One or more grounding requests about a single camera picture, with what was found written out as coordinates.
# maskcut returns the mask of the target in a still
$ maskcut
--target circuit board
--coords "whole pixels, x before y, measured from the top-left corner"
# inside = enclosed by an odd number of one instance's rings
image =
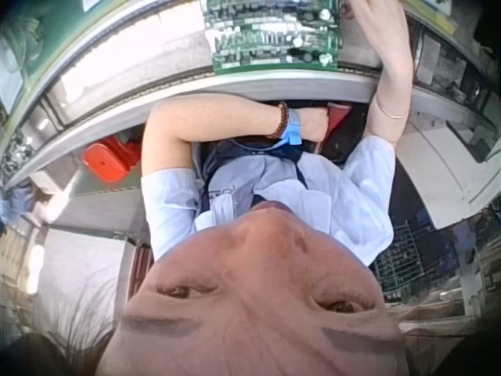
[[[216,74],[335,70],[340,0],[200,0]]]

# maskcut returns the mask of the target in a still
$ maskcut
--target light blue shirt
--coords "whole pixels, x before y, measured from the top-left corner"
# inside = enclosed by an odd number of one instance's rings
[[[328,233],[369,265],[393,240],[388,215],[395,150],[370,136],[341,170],[317,154],[303,153],[297,166],[268,155],[237,158],[216,171],[209,184],[210,210],[200,212],[200,184],[189,168],[168,168],[142,177],[153,256],[192,233],[233,221],[251,208],[254,195],[279,201],[312,228]]]

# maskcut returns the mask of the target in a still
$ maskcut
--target blue anti-static wrist strap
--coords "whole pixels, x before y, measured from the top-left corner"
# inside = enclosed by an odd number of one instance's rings
[[[253,150],[253,151],[270,151],[276,149],[277,147],[281,147],[286,143],[290,145],[301,145],[303,143],[301,139],[301,123],[299,122],[299,114],[296,110],[290,108],[289,109],[289,120],[287,121],[287,127],[283,131],[283,134],[280,136],[281,140],[271,147],[249,147],[240,145],[240,147]]]

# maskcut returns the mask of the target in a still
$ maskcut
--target brown bead bracelet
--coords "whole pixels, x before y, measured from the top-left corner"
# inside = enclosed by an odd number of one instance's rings
[[[268,139],[279,139],[285,131],[285,128],[287,127],[287,122],[289,121],[289,107],[287,106],[287,103],[280,102],[279,109],[281,111],[279,127],[276,129],[276,131],[274,131],[274,133],[266,136],[266,138]]]

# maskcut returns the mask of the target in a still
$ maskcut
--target capacitor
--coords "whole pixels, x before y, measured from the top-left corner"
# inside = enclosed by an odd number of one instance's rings
[[[327,64],[332,63],[332,55],[329,53],[323,53],[319,57],[319,62],[325,67]]]
[[[304,18],[308,22],[312,22],[315,19],[315,17],[310,12],[305,13],[304,14]]]
[[[319,16],[321,20],[328,21],[330,20],[330,11],[328,9],[322,9]]]
[[[305,52],[305,54],[303,55],[303,61],[305,63],[311,63],[313,61],[313,56],[310,52]]]
[[[296,47],[297,49],[300,48],[302,45],[303,45],[303,38],[301,37],[297,37],[295,38],[293,41],[292,41],[292,44],[294,47]]]

